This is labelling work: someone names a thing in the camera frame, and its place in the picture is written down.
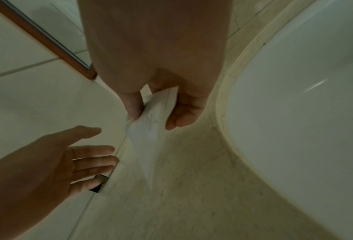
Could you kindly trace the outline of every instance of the bathroom countertop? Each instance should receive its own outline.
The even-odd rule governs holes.
[[[311,2],[235,0],[223,73],[198,122],[167,134],[152,191],[126,140],[70,239],[336,239],[247,166],[225,124],[237,76]]]

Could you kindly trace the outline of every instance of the brown wooden frame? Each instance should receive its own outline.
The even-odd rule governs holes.
[[[54,54],[59,56],[60,59],[67,62],[71,67],[75,68],[78,72],[83,74],[89,80],[94,80],[97,76],[97,72],[93,65],[87,69],[82,63],[78,62],[73,58],[67,51],[62,49],[58,44],[49,39],[45,34],[39,31],[35,26],[31,25],[22,16],[16,13],[8,5],[0,0],[0,13],[9,18],[12,22],[22,28],[25,32],[30,34],[45,47],[47,47]]]

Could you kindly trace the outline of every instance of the white sink basin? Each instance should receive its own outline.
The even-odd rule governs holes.
[[[353,240],[353,0],[317,0],[234,85],[227,121],[260,177]]]

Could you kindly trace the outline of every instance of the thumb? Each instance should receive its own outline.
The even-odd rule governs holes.
[[[125,109],[129,114],[130,121],[139,118],[144,110],[144,102],[140,92],[136,93],[117,93],[124,103]]]

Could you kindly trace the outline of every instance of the hand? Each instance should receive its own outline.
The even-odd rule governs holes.
[[[131,120],[143,111],[140,90],[179,86],[166,129],[194,123],[224,59],[232,0],[79,0],[89,53]]]
[[[112,146],[69,147],[100,132],[78,126],[43,136],[0,159],[0,239],[16,237],[66,198],[101,183],[78,180],[113,171],[118,159],[106,156],[114,152]]]

